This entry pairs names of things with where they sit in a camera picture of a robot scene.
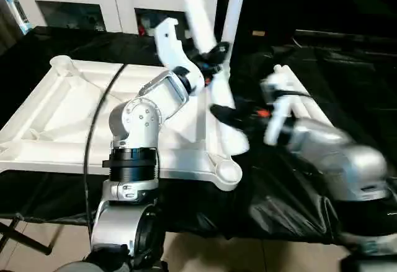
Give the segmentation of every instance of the white pole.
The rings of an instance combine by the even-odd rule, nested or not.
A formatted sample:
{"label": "white pole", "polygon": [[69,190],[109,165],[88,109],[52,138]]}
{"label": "white pole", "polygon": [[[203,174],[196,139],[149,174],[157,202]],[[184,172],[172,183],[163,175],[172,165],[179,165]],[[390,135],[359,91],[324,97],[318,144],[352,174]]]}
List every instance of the white pole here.
{"label": "white pole", "polygon": [[[216,40],[205,12],[203,0],[184,0],[184,2],[194,44],[200,53],[208,53],[216,46]],[[212,103],[234,108],[234,99],[226,74],[227,72],[224,71],[222,66],[220,72],[213,75],[208,88]],[[248,139],[242,131],[221,122],[218,123],[218,126],[221,146],[226,154],[239,155],[249,150]]]}
{"label": "white pole", "polygon": [[189,28],[200,54],[208,53],[216,46],[215,36],[205,12],[203,0],[184,0]]}
{"label": "white pole", "polygon": [[225,24],[223,25],[222,41],[230,43],[229,53],[225,60],[225,69],[227,72],[230,72],[230,59],[233,52],[233,45],[236,38],[243,1],[244,0],[229,0]]}

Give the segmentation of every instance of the glass cabinet door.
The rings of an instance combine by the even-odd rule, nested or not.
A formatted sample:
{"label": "glass cabinet door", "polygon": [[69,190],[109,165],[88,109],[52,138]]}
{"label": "glass cabinet door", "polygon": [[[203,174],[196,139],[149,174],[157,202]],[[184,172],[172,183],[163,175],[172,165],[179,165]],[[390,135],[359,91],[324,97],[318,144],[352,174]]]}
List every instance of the glass cabinet door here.
{"label": "glass cabinet door", "polygon": [[19,0],[32,26],[121,32],[115,0]]}
{"label": "glass cabinet door", "polygon": [[106,31],[98,4],[36,1],[50,27]]}
{"label": "glass cabinet door", "polygon": [[[203,0],[212,26],[217,0]],[[123,32],[152,36],[153,29],[167,17],[178,20],[178,39],[190,38],[183,0],[116,0]]]}

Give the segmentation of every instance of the silver robotic arm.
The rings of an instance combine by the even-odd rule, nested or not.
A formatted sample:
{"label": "silver robotic arm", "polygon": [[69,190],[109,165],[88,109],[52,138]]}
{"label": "silver robotic arm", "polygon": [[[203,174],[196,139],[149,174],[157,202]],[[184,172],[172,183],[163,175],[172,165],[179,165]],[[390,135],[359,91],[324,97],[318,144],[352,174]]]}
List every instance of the silver robotic arm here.
{"label": "silver robotic arm", "polygon": [[322,174],[334,200],[362,202],[387,197],[387,165],[378,150],[307,118],[296,120],[287,136],[287,149]]}
{"label": "silver robotic arm", "polygon": [[91,247],[126,246],[134,268],[151,267],[162,254],[165,232],[155,207],[160,128],[189,95],[204,88],[203,74],[176,39],[176,24],[167,19],[156,29],[158,53],[169,70],[143,86],[136,98],[117,106],[109,118],[114,139],[104,167],[110,168],[110,176],[103,185]]}

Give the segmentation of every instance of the white tube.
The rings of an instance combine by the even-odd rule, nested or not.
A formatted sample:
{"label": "white tube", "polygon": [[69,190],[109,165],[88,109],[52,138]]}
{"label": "white tube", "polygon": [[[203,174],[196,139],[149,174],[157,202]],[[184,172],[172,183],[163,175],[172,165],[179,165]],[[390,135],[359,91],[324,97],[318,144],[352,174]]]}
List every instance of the white tube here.
{"label": "white tube", "polygon": [[203,0],[184,0],[189,28],[198,51],[208,53],[216,45],[213,29],[205,12]]}
{"label": "white tube", "polygon": [[[308,90],[302,85],[298,77],[295,75],[295,73],[291,70],[291,68],[288,65],[284,65],[283,67],[284,72],[289,75],[289,78],[291,82],[293,83],[293,87],[295,88],[296,91],[302,92],[305,94],[309,94]],[[308,97],[301,97],[300,98],[303,104],[305,105],[310,117],[314,120],[320,121],[324,124],[328,124],[332,126],[331,121],[328,119],[328,117],[325,115],[323,110],[318,106],[316,101],[314,101],[312,98]]]}
{"label": "white tube", "polygon": [[225,24],[223,25],[222,41],[230,43],[230,49],[226,56],[225,65],[229,68],[233,44],[236,38],[238,21],[244,0],[229,0],[228,11],[226,13]]}
{"label": "white tube", "polygon": [[6,0],[6,2],[8,3],[8,6],[10,7],[10,11],[12,12],[12,15],[14,16],[18,26],[21,28],[23,33],[26,34],[27,26],[22,20],[17,7],[15,6],[14,0]]}
{"label": "white tube", "polygon": [[[212,103],[235,108],[233,96],[224,72],[213,76],[209,90]],[[248,139],[241,131],[221,122],[218,123],[218,127],[221,146],[227,155],[239,155],[249,150]]]}

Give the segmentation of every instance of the black cable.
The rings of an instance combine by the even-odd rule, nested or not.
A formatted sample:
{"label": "black cable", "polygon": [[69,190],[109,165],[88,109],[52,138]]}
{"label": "black cable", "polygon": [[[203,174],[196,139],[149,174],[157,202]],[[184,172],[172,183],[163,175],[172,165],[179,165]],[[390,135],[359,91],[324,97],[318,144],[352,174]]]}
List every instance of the black cable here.
{"label": "black cable", "polygon": [[84,181],[84,193],[85,193],[85,198],[86,198],[86,219],[87,219],[87,226],[88,226],[88,234],[89,234],[89,238],[91,239],[91,235],[92,235],[92,214],[91,214],[91,208],[89,205],[89,195],[88,195],[88,159],[89,159],[89,151],[90,151],[90,147],[91,147],[91,139],[92,139],[92,135],[94,133],[94,129],[95,129],[95,125],[99,116],[99,112],[100,109],[102,108],[102,105],[105,102],[106,96],[108,95],[108,93],[110,92],[110,90],[112,89],[114,83],[116,82],[116,80],[118,79],[118,77],[120,76],[120,74],[122,73],[122,71],[124,70],[124,68],[126,67],[127,64],[123,64],[116,72],[116,74],[114,75],[114,77],[112,78],[112,80],[110,81],[109,85],[107,86],[107,88],[105,89],[104,93],[102,94],[102,97],[100,98],[100,101],[97,105],[97,108],[95,110],[94,113],[94,117],[92,118],[92,122],[91,122],[91,126],[89,128],[88,131],[88,136],[87,136],[87,142],[86,142],[86,148],[84,150],[84,163],[83,163],[83,181]]}

